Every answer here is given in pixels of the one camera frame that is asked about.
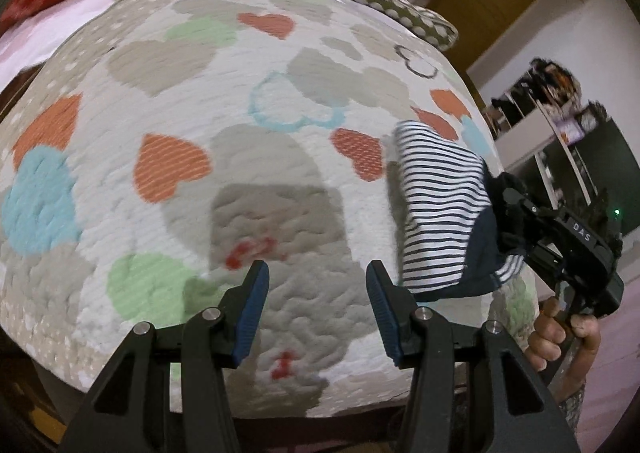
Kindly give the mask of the right hand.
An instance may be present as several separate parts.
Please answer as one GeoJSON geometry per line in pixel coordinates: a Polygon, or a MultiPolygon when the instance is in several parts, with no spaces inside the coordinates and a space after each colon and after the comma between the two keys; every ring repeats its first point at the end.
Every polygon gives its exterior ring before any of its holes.
{"type": "MultiPolygon", "coordinates": [[[[561,345],[566,340],[565,327],[556,321],[560,312],[560,303],[555,298],[548,298],[534,323],[534,331],[529,335],[526,358],[536,372],[542,372],[549,363],[561,358],[561,345]]],[[[593,366],[601,343],[600,322],[593,315],[574,314],[570,318],[578,350],[574,360],[567,369],[562,383],[553,391],[553,398],[561,403],[585,386],[587,374],[593,366]]]]}

